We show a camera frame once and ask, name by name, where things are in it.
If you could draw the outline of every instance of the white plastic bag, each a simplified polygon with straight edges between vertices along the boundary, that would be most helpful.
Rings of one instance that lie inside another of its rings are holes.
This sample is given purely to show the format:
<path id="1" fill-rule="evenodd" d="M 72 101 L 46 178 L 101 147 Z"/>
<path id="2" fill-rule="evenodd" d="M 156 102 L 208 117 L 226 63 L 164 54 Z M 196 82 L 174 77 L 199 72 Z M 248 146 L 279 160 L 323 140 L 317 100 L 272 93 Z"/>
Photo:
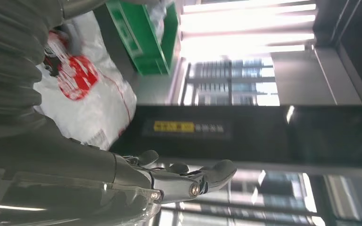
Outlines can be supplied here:
<path id="1" fill-rule="evenodd" d="M 62 58 L 67 63 L 62 62 L 57 77 L 43 64 L 37 66 L 42 71 L 42 81 L 34 85 L 42 95 L 37 110 L 52 118 L 63 136 L 107 150 L 131 122 L 136 96 L 111 61 L 93 13 L 77 17 L 74 23 L 83 56 Z M 50 35 L 49 46 L 61 58 L 66 53 L 60 53 L 57 40 L 52 42 L 55 37 Z"/>
<path id="2" fill-rule="evenodd" d="M 167 7 L 173 0 L 161 0 L 154 4 L 146 5 L 149 19 L 155 28 L 155 35 L 159 43 L 162 42 L 163 34 L 165 32 L 164 19 L 167 14 Z"/>

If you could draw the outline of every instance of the sign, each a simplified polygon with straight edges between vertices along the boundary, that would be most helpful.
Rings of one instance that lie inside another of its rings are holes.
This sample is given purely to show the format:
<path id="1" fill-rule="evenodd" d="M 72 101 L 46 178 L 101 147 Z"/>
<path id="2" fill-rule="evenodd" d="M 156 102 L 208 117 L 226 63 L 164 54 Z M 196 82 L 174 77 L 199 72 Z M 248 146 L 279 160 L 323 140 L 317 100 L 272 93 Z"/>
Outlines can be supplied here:
<path id="1" fill-rule="evenodd" d="M 210 120 L 146 120 L 142 134 L 155 137 L 185 138 L 231 138 L 231 125 L 223 121 Z"/>

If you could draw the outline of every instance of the green plastic box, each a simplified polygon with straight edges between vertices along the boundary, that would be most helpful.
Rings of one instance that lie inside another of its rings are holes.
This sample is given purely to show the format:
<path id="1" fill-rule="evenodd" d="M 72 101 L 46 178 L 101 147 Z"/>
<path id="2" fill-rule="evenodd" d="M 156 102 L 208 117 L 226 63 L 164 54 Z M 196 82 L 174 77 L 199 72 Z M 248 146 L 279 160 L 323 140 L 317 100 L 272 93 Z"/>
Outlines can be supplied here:
<path id="1" fill-rule="evenodd" d="M 106 6 L 137 71 L 143 76 L 169 75 L 178 29 L 175 4 L 167 8 L 161 45 L 144 5 L 110 0 Z"/>

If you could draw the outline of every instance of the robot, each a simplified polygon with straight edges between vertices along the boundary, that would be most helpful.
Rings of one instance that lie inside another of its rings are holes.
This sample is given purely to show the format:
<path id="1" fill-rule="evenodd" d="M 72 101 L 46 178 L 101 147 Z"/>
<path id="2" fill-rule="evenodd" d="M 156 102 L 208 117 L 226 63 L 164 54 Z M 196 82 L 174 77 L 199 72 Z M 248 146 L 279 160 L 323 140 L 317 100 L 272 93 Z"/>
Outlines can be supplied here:
<path id="1" fill-rule="evenodd" d="M 131 2 L 146 4 L 151 0 Z M 124 225 L 155 215 L 162 203 L 223 187 L 229 160 L 188 172 L 185 164 L 148 166 L 155 151 L 121 157 L 60 134 L 36 113 L 33 84 L 48 32 L 104 0 L 0 0 L 0 225 Z"/>

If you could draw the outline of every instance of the window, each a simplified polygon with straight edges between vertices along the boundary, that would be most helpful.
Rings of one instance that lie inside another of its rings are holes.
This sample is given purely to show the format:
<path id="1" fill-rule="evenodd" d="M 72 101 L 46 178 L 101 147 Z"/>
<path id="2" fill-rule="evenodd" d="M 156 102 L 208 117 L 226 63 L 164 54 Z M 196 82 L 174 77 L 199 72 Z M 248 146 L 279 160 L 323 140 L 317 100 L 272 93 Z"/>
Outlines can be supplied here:
<path id="1" fill-rule="evenodd" d="M 190 63 L 182 105 L 280 105 L 271 58 Z"/>

